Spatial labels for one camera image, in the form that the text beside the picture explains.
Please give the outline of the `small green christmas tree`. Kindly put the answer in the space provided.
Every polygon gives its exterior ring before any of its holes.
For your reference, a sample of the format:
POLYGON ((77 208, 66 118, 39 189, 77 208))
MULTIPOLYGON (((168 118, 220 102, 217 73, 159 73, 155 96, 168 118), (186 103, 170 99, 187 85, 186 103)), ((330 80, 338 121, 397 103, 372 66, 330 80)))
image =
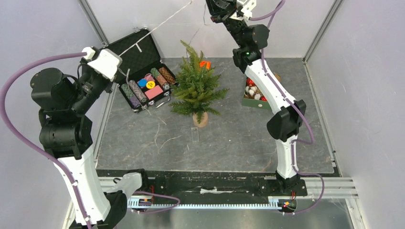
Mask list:
POLYGON ((204 61, 204 53, 197 52, 190 44, 181 40, 186 50, 182 57, 180 70, 176 75, 177 85, 173 87, 172 95, 175 100, 169 104, 171 112, 177 115, 191 117, 196 127, 208 124, 208 114, 220 115, 212 108, 212 104, 226 97, 229 89, 220 88, 220 75, 215 68, 201 68, 199 63, 204 61))

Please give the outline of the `green ornament box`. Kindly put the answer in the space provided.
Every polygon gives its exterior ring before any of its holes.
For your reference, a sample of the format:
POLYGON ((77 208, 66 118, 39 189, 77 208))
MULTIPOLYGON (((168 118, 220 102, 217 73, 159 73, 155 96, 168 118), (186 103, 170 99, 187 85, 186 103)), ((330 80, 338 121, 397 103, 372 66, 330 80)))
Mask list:
POLYGON ((242 105, 260 108, 271 111, 271 107, 265 98, 264 94, 261 92, 259 87, 254 83, 252 79, 246 77, 244 96, 242 99, 242 105))

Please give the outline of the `clear battery box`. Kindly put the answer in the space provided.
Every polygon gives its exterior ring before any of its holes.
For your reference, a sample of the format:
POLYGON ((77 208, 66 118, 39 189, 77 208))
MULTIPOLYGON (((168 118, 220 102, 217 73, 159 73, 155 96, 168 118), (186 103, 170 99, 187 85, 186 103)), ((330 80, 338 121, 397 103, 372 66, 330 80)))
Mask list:
POLYGON ((199 142, 199 128, 198 127, 192 127, 191 128, 191 134, 192 134, 192 141, 193 142, 199 142))

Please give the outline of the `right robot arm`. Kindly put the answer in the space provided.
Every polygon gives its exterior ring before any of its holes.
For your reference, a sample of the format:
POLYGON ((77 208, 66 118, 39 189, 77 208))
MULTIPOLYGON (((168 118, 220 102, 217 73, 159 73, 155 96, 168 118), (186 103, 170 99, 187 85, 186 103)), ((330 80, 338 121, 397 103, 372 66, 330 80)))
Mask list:
POLYGON ((270 30, 263 24, 247 24, 254 20, 252 10, 257 6, 256 1, 208 0, 206 5, 212 22, 222 23, 238 45, 233 49, 234 64, 258 86, 273 112, 266 127, 277 145, 277 191, 287 195, 302 188, 295 148, 306 103, 296 100, 281 85, 264 59, 270 30))

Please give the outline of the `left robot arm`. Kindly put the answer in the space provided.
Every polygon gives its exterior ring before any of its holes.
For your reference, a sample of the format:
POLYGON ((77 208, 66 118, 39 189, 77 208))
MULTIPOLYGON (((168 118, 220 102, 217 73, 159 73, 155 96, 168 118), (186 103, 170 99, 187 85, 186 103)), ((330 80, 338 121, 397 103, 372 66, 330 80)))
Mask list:
POLYGON ((46 68, 30 82, 32 99, 40 106, 40 143, 56 159, 76 210, 73 229, 87 226, 114 228, 125 216, 134 192, 144 195, 150 182, 144 169, 129 170, 113 187, 103 191, 95 169, 92 121, 86 112, 112 82, 88 65, 74 77, 46 68))

